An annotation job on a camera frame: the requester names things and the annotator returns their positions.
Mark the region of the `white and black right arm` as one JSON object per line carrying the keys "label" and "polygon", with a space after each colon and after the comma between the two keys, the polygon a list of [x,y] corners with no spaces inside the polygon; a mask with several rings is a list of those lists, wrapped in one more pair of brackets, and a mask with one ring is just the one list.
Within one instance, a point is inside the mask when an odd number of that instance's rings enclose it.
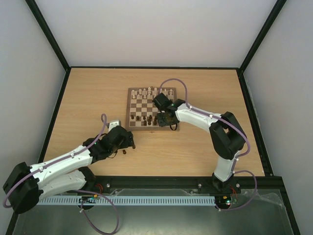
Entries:
{"label": "white and black right arm", "polygon": [[204,111],[181,99],[172,102],[166,97],[156,97],[153,104],[159,111],[157,121],[160,127],[186,122],[210,134],[218,155],[218,163],[212,174],[212,185],[220,192],[229,188],[235,163],[247,143],[247,137],[234,115],[231,112],[220,115]]}

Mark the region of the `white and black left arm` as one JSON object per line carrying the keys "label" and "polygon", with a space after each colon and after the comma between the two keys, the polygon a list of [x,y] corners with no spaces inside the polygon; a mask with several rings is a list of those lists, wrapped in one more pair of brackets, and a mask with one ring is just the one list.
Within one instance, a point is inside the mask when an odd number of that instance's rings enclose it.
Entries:
{"label": "white and black left arm", "polygon": [[118,125],[55,159],[31,166],[22,162],[14,167],[3,185],[6,194],[3,206],[22,214],[47,197],[73,190],[92,190],[96,177],[88,166],[128,147],[135,148],[134,136]]}

